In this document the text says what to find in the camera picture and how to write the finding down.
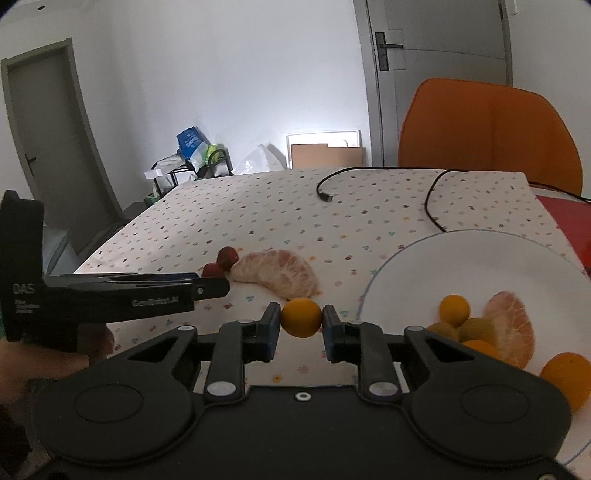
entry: chair backrest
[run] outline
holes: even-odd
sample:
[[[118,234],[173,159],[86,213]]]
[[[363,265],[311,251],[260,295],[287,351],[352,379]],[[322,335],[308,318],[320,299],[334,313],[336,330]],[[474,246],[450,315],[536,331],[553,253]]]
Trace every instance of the chair backrest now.
[[[542,96],[513,87],[430,79],[402,128],[402,167],[520,171],[528,180],[581,194],[577,147]]]

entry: cardboard box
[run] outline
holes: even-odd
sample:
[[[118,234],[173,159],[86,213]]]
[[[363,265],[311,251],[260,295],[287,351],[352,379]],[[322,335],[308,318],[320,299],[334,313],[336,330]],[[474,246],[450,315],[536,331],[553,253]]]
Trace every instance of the cardboard box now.
[[[292,145],[294,170],[319,167],[363,167],[362,147],[329,147],[325,144]]]

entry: plate rim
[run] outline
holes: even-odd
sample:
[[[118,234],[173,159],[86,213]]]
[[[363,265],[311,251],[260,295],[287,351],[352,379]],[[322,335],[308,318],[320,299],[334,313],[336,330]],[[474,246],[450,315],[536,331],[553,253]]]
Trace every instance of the plate rim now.
[[[372,279],[369,281],[368,286],[366,287],[365,291],[363,292],[363,300],[361,302],[361,305],[359,305],[359,308],[357,310],[357,318],[360,319],[361,318],[361,313],[363,312],[363,307],[365,305],[365,299],[367,297],[367,293],[369,292],[369,289],[371,288],[371,286],[374,284],[375,279],[378,277],[378,275],[380,275],[380,273],[382,272],[382,270],[386,267],[386,265],[388,265],[396,256],[400,255],[402,252],[404,252],[405,250],[409,249],[410,247],[412,247],[413,245],[419,244],[420,242],[423,242],[425,240],[429,240],[431,238],[435,238],[437,236],[441,236],[441,235],[448,235],[451,233],[460,233],[460,232],[486,232],[486,233],[497,233],[500,235],[508,235],[508,236],[514,236],[516,238],[522,239],[522,240],[526,240],[528,242],[531,242],[533,244],[539,245],[542,248],[545,248],[546,250],[549,250],[550,252],[552,252],[553,255],[556,255],[557,257],[559,257],[561,260],[564,260],[565,262],[567,262],[569,265],[571,265],[577,272],[579,272],[581,275],[583,275],[583,272],[581,270],[579,270],[577,268],[577,266],[572,263],[571,261],[567,260],[566,258],[562,257],[561,255],[559,255],[558,253],[556,253],[554,250],[552,250],[551,248],[539,244],[538,242],[536,242],[535,240],[532,240],[530,238],[526,238],[523,237],[521,235],[516,235],[515,233],[509,233],[509,232],[499,232],[497,230],[484,230],[484,229],[462,229],[462,230],[452,230],[450,232],[441,232],[441,233],[435,233],[434,235],[429,235],[426,236],[424,238],[421,238],[420,240],[417,240],[413,243],[411,243],[410,245],[407,245],[406,247],[404,247],[402,250],[399,250],[398,252],[396,252],[394,255],[392,255],[390,258],[388,258],[383,264],[382,266],[378,269],[378,271],[375,273],[375,275],[372,277]],[[578,453],[576,453],[571,459],[567,460],[565,463],[563,463],[564,466],[569,466],[572,462],[574,462],[577,458],[579,458],[584,452],[585,450],[587,450],[587,448],[591,445],[591,439],[579,450]]]

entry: hand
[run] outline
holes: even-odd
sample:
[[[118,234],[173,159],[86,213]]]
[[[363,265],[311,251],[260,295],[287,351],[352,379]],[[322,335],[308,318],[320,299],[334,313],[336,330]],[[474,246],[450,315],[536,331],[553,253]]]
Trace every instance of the hand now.
[[[27,391],[29,380],[46,378],[60,380],[84,370],[113,352],[113,334],[97,339],[96,347],[88,352],[64,353],[27,343],[0,340],[0,405],[17,402]]]

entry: das logo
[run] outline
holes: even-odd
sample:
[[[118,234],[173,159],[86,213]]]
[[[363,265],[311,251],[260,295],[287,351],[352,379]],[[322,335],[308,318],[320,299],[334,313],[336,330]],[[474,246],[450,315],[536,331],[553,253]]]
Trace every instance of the das logo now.
[[[23,283],[22,285],[15,283],[12,285],[12,291],[15,295],[32,295],[35,293],[35,285],[33,283]]]

